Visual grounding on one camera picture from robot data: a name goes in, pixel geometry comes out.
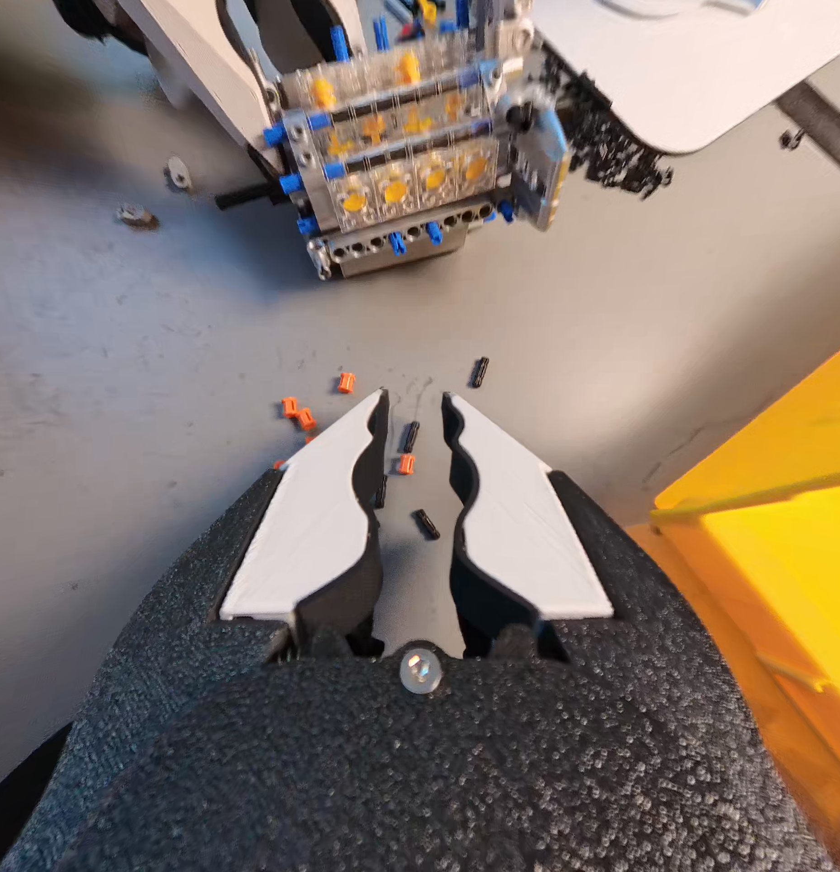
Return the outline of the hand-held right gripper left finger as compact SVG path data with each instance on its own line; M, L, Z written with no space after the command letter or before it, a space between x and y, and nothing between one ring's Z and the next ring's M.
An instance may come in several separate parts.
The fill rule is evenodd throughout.
M273 474L218 608L221 621L349 636L370 625L382 589L373 509L384 474L390 396L377 390Z

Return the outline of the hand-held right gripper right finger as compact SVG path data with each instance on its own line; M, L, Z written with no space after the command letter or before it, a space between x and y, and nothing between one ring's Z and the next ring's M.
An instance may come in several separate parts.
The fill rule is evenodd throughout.
M442 400L450 486L461 502L450 594L467 648L522 626L610 619L614 605L554 486L554 470L457 393Z

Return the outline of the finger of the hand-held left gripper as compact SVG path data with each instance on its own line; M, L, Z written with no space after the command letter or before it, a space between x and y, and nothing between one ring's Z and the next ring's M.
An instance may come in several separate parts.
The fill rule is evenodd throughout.
M119 1L141 32L164 89L192 93L240 145L273 153L277 73L245 2Z
M342 30L350 57L369 51L356 1L228 2L227 10L231 16L239 10L248 13L265 57L282 76L333 63L335 27Z

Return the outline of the cluster of orange bushes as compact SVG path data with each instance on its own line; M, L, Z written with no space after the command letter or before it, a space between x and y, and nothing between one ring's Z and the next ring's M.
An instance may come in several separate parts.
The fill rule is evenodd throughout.
M354 393L355 387L356 374L351 371L340 371L335 382L335 392L339 395L348 396ZM284 419L294 422L296 427L306 434L306 444L316 438L317 432L320 430L318 421L314 413L310 410L310 407L302 406L298 397L293 395L283 397L281 399L281 411ZM403 438L402 434L402 441L399 443L399 448L402 446ZM414 451L412 454L401 454L399 451L394 469L397 475L410 476L414 474Z

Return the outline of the toy brick engine model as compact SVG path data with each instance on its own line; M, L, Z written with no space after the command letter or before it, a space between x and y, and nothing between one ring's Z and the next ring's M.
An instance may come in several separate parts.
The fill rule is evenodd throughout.
M248 147L262 183L215 196L218 209L290 203L322 280L442 256L498 215L553 224L569 173L555 101L524 65L539 51L533 2L467 2L468 26L391 39L275 80L265 131L275 169Z

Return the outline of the yellow plastic bin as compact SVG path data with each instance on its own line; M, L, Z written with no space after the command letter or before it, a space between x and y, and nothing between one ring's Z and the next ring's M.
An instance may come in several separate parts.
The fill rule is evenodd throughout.
M840 351L628 533L709 630L840 869Z

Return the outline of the grey desk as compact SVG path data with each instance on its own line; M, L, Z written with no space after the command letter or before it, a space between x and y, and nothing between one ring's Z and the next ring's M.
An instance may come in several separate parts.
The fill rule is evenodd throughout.
M215 207L259 174L203 107L174 111L144 59L51 2L0 2L0 781L71 721L152 585L302 444L283 397L326 427L387 388L388 462L421 424L381 513L387 651L460 655L444 391L644 521L840 349L840 169L809 140L781 149L788 125L763 110L645 201L573 177L547 233L498 217L455 254L322 282L290 207Z

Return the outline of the pile of black pins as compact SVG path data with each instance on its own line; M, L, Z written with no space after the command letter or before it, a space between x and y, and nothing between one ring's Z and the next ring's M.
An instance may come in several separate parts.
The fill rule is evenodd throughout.
M539 76L554 98L569 148L570 173L602 188L619 189L646 200L670 185L674 171L662 154L638 140L614 115L612 104L586 72L575 72L549 46L543 48Z

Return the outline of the white book stand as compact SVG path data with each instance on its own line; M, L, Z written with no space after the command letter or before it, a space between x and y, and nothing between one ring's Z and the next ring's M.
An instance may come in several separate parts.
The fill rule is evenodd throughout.
M707 147L840 55L840 1L537 1L532 19L664 154Z

